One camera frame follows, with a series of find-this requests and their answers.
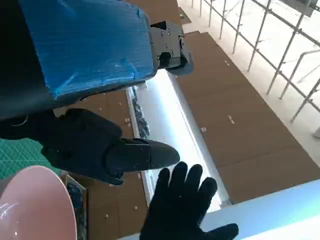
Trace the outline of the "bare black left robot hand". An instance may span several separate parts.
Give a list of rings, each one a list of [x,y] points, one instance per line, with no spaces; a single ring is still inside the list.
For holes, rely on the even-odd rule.
[[[128,139],[86,109],[54,109],[144,83],[158,70],[193,71],[181,27],[150,24],[120,0],[3,0],[0,3],[0,137],[31,139],[58,169],[115,186],[125,172],[180,161],[171,146]]]

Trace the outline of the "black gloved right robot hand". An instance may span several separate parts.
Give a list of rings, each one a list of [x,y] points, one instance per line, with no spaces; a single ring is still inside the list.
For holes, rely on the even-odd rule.
[[[239,234],[236,223],[203,231],[201,223],[217,192],[214,178],[201,181],[203,168],[181,161],[173,170],[163,168],[148,207],[141,240],[233,240]]]

